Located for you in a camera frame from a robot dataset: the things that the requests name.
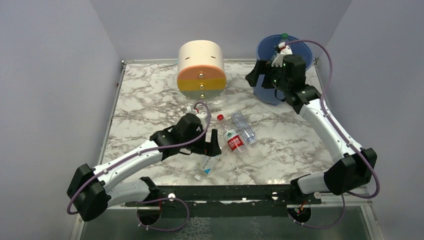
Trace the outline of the green white label bottle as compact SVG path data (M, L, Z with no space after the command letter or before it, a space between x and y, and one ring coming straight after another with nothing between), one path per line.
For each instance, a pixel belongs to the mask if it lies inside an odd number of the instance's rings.
M278 44L274 46L274 54L271 58L272 61L280 54L281 48L285 46L288 40L289 40L289 35L287 33L282 33L280 35L280 40Z

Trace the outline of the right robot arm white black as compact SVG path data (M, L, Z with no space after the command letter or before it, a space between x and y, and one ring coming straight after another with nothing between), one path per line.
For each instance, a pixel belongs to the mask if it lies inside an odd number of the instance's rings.
M363 148L332 118L321 93L306 83L306 63L300 55L285 55L280 66L257 60L245 79L255 87L260 76L263 76L264 88L283 92L285 102L312 126L334 162L325 172L292 180L290 184L298 194L330 192L342 195L371 181L377 153L373 148Z

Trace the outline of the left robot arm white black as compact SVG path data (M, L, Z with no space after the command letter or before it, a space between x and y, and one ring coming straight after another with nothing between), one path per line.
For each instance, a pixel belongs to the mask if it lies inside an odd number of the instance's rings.
M208 157L220 155L218 130L211 130L210 141L206 140L207 130L198 116L187 113L175 125L154 132L143 144L113 161L94 167L86 163L79 166L66 191L70 199L67 213L78 214L89 222L109 207L146 200L158 191L149 177L129 183L124 180L181 154L182 149Z

